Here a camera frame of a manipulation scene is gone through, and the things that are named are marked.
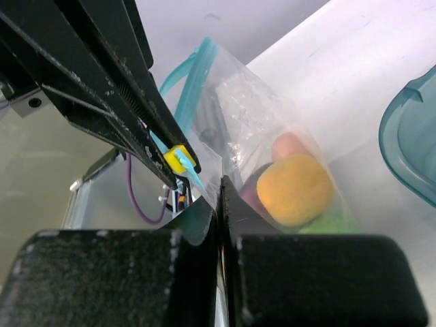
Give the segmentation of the orange fruit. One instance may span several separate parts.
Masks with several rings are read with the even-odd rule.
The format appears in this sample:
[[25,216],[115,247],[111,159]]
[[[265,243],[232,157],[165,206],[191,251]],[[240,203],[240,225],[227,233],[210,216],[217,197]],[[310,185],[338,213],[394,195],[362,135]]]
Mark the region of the orange fruit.
[[286,227],[303,225],[328,209],[334,185],[323,165],[310,155],[293,155],[269,166],[256,185],[270,216]]

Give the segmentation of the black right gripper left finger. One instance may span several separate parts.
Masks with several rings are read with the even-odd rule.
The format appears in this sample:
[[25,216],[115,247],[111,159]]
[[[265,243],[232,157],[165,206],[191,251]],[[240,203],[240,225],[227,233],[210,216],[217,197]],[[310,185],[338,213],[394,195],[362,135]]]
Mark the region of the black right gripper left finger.
[[217,218],[203,199],[157,230],[43,230],[1,290],[2,326],[212,326]]

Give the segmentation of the clear zip top bag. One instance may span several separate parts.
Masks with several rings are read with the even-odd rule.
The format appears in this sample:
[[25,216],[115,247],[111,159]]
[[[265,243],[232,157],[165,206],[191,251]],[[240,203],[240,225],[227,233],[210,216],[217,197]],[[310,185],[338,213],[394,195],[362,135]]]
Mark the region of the clear zip top bag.
[[[174,118],[197,155],[201,171],[194,170],[193,159],[183,145],[171,149],[164,146],[164,157],[208,203],[217,202],[218,184],[224,176],[230,178],[239,194],[258,168],[275,163],[271,146],[276,138],[292,132],[330,175],[334,199],[326,211],[348,209],[293,103],[277,95],[212,39],[204,39],[171,72],[160,93],[178,96]],[[301,227],[286,227],[271,216],[262,219],[285,234],[297,234]]]

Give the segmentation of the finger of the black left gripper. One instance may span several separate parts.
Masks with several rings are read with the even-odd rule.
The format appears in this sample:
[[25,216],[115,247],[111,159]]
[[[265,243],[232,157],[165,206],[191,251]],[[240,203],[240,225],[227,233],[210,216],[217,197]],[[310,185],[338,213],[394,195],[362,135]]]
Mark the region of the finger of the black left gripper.
[[153,56],[135,1],[57,1],[73,30],[102,65],[134,116],[168,149],[183,145],[201,166],[149,69]]
[[72,126],[133,155],[175,188],[161,141],[134,116],[56,2],[1,2],[1,68],[21,68]]

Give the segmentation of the pink egg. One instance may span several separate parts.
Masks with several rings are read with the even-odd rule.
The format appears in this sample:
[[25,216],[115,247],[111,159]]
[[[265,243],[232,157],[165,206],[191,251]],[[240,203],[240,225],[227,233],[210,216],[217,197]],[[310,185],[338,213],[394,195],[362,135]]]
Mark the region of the pink egg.
[[314,157],[302,140],[292,132],[286,132],[276,138],[271,146],[272,161],[276,162],[286,157],[307,155]]

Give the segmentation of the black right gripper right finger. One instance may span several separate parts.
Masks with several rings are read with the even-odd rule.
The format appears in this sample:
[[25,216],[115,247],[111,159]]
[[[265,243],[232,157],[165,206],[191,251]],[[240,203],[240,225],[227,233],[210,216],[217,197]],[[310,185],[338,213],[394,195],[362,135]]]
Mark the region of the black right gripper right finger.
[[382,235],[285,234],[221,180],[231,326],[426,326],[402,249]]

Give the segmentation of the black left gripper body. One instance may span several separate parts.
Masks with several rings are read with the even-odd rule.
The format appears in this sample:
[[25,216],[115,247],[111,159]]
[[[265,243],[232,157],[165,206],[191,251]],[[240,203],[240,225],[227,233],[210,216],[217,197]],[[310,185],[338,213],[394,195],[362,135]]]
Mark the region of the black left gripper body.
[[21,118],[51,105],[45,93],[21,68],[1,68],[1,118],[13,110]]

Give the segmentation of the light green cucumber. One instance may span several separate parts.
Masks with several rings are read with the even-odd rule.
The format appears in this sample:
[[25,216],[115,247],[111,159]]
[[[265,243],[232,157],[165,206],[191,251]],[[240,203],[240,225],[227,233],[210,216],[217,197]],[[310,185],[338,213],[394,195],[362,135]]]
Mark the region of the light green cucumber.
[[331,209],[301,225],[298,234],[353,234],[360,226],[349,209]]

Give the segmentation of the blue translucent plastic basin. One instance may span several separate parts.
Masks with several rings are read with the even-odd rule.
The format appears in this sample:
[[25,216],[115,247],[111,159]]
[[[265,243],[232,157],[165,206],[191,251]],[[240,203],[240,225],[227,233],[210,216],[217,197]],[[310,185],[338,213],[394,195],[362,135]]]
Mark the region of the blue translucent plastic basin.
[[409,81],[381,119],[381,155],[406,188],[435,206],[435,68]]

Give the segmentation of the purple eggplant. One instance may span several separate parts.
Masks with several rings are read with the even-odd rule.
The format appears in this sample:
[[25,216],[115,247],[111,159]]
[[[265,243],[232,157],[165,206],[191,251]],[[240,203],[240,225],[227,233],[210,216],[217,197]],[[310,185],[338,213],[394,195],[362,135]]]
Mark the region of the purple eggplant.
[[269,218],[270,215],[268,211],[264,208],[263,204],[260,202],[257,193],[257,182],[262,173],[271,166],[271,163],[264,164],[262,167],[258,168],[245,182],[241,190],[239,191],[239,196],[260,216],[263,218]]

